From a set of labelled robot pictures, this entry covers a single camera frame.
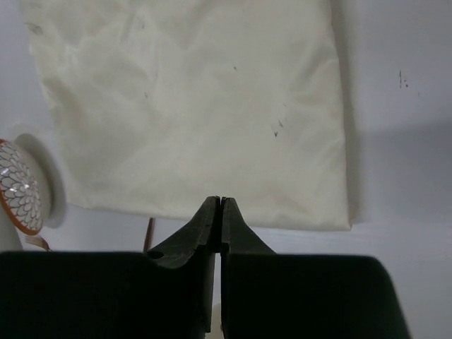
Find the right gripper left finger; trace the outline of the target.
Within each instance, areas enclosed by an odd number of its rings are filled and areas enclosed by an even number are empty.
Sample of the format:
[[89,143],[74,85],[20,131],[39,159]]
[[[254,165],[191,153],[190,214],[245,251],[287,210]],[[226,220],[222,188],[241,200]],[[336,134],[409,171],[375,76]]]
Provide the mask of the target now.
[[204,338],[211,330],[218,198],[148,252],[154,338]]

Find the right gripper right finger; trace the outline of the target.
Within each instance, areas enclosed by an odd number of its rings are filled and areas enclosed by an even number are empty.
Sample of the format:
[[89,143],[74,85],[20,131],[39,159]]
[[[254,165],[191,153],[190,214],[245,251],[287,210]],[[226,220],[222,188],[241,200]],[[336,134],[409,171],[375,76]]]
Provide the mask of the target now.
[[222,199],[221,325],[226,338],[259,338],[270,319],[263,260],[275,252],[245,223],[233,198]]

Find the cream cloth napkin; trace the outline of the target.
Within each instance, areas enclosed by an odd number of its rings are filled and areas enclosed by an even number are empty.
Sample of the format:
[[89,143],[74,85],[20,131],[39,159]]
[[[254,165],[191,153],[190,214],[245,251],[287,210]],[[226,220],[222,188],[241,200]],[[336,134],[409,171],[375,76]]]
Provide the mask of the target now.
[[23,1],[69,203],[349,230],[329,1]]

